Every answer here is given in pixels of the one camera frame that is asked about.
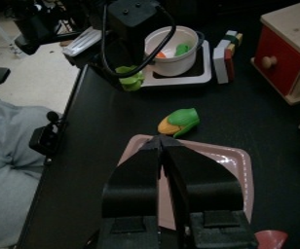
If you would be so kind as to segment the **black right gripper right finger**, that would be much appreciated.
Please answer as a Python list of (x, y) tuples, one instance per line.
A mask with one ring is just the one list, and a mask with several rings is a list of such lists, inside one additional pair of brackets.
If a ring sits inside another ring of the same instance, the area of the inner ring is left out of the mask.
[(237, 178), (212, 159), (160, 135), (178, 249), (257, 249)]

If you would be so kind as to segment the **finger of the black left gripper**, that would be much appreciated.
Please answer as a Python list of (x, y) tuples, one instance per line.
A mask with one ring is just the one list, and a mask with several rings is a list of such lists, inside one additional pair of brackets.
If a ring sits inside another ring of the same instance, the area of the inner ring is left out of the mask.
[(90, 62), (88, 66), (91, 67), (94, 72), (104, 79), (104, 81), (110, 84), (112, 88), (119, 91), (123, 91), (123, 87), (118, 78), (104, 70), (104, 67), (99, 62)]

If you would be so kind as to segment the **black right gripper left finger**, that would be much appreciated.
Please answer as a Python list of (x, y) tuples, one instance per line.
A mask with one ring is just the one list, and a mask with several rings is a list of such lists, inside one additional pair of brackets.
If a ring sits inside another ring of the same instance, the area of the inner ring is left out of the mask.
[(96, 249), (159, 249), (159, 156), (155, 136), (114, 170), (102, 195)]

